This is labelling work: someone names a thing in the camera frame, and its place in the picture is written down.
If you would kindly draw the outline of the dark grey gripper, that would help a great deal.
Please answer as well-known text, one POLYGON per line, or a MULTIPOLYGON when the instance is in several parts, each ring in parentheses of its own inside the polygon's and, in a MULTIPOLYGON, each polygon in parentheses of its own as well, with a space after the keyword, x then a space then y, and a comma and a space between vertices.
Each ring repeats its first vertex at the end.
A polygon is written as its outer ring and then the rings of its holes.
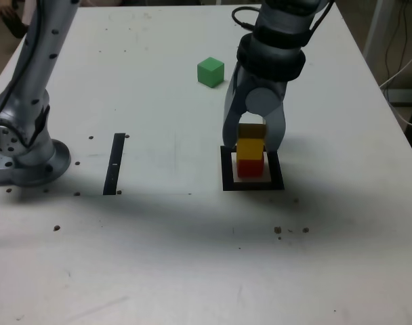
POLYGON ((280 148, 286 130, 283 106, 286 90, 287 81, 273 81, 258 77, 237 62, 224 102, 222 127, 224 145, 227 148, 235 146, 239 121, 242 114, 248 111, 264 119, 265 147, 268 152, 276 152, 280 148), (250 92, 249 81, 256 88, 250 92))

